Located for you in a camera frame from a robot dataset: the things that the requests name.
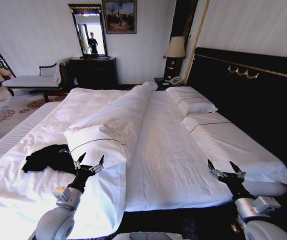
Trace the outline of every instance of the mirror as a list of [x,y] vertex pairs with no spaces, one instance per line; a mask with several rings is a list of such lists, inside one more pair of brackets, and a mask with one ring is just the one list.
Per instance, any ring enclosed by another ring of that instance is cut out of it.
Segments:
[[68,5],[83,57],[107,56],[102,6],[100,4]]

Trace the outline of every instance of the nightstand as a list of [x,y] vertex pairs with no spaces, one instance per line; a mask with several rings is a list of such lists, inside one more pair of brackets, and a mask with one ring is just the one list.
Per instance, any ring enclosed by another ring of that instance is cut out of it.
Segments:
[[166,90],[173,86],[170,82],[166,82],[163,77],[155,77],[154,82],[158,85],[157,91]]

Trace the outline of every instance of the curtain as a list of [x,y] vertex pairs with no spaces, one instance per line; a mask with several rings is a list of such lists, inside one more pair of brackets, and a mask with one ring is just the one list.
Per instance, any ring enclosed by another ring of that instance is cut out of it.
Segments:
[[79,36],[80,36],[83,52],[87,54],[88,53],[88,40],[87,40],[85,27],[82,24],[78,24],[78,30],[79,30]]

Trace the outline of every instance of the patterned rug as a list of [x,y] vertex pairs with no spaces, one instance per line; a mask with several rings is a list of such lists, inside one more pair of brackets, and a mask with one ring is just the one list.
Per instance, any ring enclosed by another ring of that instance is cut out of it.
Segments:
[[[65,97],[53,96],[50,101]],[[7,89],[0,89],[0,138],[45,104],[43,93],[27,89],[14,89],[11,96]]]

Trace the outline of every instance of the person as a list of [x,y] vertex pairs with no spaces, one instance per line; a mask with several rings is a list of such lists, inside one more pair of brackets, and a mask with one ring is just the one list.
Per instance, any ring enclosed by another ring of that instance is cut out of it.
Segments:
[[94,33],[93,32],[90,33],[90,36],[91,36],[91,38],[88,38],[88,44],[91,48],[91,53],[97,54],[98,53],[98,51],[97,51],[98,42],[96,39],[94,39]]

